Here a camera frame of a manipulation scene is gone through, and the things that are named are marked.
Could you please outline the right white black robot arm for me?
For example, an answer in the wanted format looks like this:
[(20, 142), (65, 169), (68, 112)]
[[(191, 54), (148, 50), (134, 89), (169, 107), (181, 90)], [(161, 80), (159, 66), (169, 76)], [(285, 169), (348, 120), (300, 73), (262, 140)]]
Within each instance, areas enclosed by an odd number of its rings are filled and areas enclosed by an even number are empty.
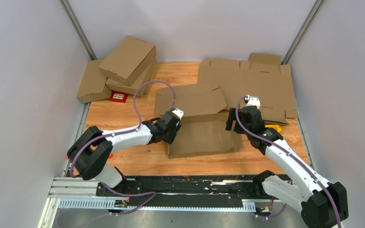
[(292, 180), (282, 180), (271, 171), (256, 176), (252, 185), (258, 198), (276, 197), (300, 213), (309, 228), (342, 227), (348, 218), (347, 190), (307, 165), (274, 128), (267, 127), (257, 106), (231, 108), (226, 130), (247, 136), (250, 144), (274, 161)]

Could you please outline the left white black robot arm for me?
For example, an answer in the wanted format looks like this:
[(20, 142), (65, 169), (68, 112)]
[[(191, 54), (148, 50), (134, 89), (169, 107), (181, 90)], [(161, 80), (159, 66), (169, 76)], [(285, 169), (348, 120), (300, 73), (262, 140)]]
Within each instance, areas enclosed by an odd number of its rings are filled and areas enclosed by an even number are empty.
[(89, 127), (67, 151), (67, 158), (85, 181), (95, 179), (108, 186), (115, 196), (126, 192), (124, 176), (107, 160), (116, 151), (161, 141), (172, 144), (181, 128), (184, 115), (181, 109), (172, 109), (163, 116), (120, 130), (99, 130)]

